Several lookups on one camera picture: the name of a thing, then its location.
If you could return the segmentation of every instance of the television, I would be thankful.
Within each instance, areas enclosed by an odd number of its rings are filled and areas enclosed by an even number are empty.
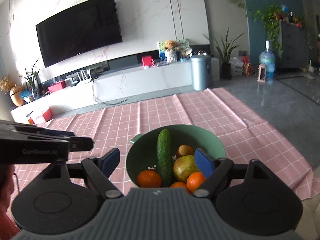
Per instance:
[[[89,0],[36,25],[45,67],[122,42],[115,0]]]

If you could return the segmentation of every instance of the pink tablecloth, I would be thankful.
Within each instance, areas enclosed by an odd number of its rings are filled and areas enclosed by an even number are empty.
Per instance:
[[[120,164],[110,180],[127,194],[134,187],[125,171],[130,140],[138,133],[170,124],[192,124],[214,133],[235,163],[257,158],[282,179],[301,200],[320,192],[308,162],[296,148],[267,121],[223,88],[173,95],[122,106],[105,108],[69,118],[51,120],[44,127],[90,136],[91,152],[72,152],[70,163],[89,156],[101,157],[113,147],[121,152]],[[20,188],[25,187],[47,164],[17,165]],[[74,183],[82,184],[79,179]]]

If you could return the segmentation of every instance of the trash can lid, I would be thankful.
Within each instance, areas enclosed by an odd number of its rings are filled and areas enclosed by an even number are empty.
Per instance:
[[[190,58],[191,61],[195,61],[195,62],[203,62],[203,61],[210,61],[211,57],[209,55],[205,56],[205,55],[193,55]]]

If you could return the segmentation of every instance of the blue water jug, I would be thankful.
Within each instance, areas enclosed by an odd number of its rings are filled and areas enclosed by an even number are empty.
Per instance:
[[[270,42],[266,41],[266,50],[260,55],[260,64],[266,66],[266,77],[273,77],[276,70],[276,56],[270,50]]]

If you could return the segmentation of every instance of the orange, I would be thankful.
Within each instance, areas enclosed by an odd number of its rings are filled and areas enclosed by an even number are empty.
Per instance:
[[[161,177],[151,170],[142,171],[137,176],[137,184],[139,187],[161,187]]]
[[[186,155],[194,155],[194,150],[188,145],[181,145],[176,152],[176,157],[180,158]]]
[[[191,192],[194,192],[204,181],[205,177],[200,171],[194,172],[187,179],[187,187]]]
[[[185,183],[183,183],[183,182],[180,182],[180,181],[173,183],[170,187],[184,187],[184,188],[186,189],[186,192],[187,192],[188,194],[191,193],[191,191],[190,191],[190,190],[188,189],[188,187],[187,187],[187,184],[185,184]]]

